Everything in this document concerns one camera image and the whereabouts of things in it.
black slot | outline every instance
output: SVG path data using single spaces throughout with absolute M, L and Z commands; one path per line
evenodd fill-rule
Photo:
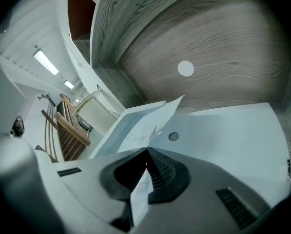
M 216 193 L 240 229 L 246 228 L 257 220 L 229 189 L 218 190 Z
M 82 172 L 82 170 L 79 169 L 78 167 L 76 167 L 76 168 L 72 168 L 72 169 L 68 169 L 68 170 L 64 170 L 64 171 L 59 171 L 58 175 L 60 177 L 63 177 L 63 176 L 67 176 L 67 175 L 75 174 L 75 173 L 79 173 L 79 172 Z

white ceiling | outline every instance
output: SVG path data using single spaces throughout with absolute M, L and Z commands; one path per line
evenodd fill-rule
M 9 19 L 6 32 L 0 34 L 0 55 L 66 93 L 73 94 L 82 87 L 56 25 L 54 0 L 21 0 Z M 55 76 L 34 59 L 39 48 L 59 70 Z M 66 80 L 77 85 L 73 91 L 64 85 Z

wood grain panel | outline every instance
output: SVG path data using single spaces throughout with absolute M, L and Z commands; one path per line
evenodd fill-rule
M 143 97 L 126 73 L 111 60 L 99 63 L 95 72 L 124 107 L 130 108 L 144 103 Z
M 212 108 L 231 107 L 255 103 L 261 103 L 261 101 L 232 99 L 183 99 L 177 108 L 177 112 L 192 113 Z
M 98 0 L 91 32 L 91 66 L 109 58 L 131 16 L 145 0 Z
M 118 63 L 138 34 L 163 10 L 178 0 L 145 0 L 126 24 L 112 58 Z
M 177 65 L 194 65 L 190 77 Z M 249 100 L 279 103 L 290 45 L 260 0 L 182 0 L 161 13 L 119 64 L 146 100 Z
M 90 64 L 90 40 L 74 40 L 73 43 L 86 61 Z

fluorescent light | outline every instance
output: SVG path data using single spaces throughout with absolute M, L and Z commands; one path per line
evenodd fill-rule
M 47 70 L 49 70 L 52 74 L 56 75 L 58 73 L 58 70 L 56 67 L 49 61 L 47 56 L 44 55 L 41 49 L 38 49 L 34 53 L 34 58 L 39 61 L 39 63 L 44 66 Z
M 74 87 L 73 84 L 71 84 L 69 81 L 64 82 L 64 84 L 68 86 L 70 89 L 73 89 Z

paper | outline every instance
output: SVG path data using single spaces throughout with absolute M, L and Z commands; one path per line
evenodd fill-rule
M 182 98 L 183 96 L 144 116 L 123 140 L 118 153 L 148 147 L 151 140 L 161 133 L 163 127 L 175 114 Z
M 134 226 L 137 226 L 146 215 L 149 208 L 148 197 L 152 191 L 152 179 L 148 170 L 145 169 L 141 179 L 130 194 L 130 204 Z

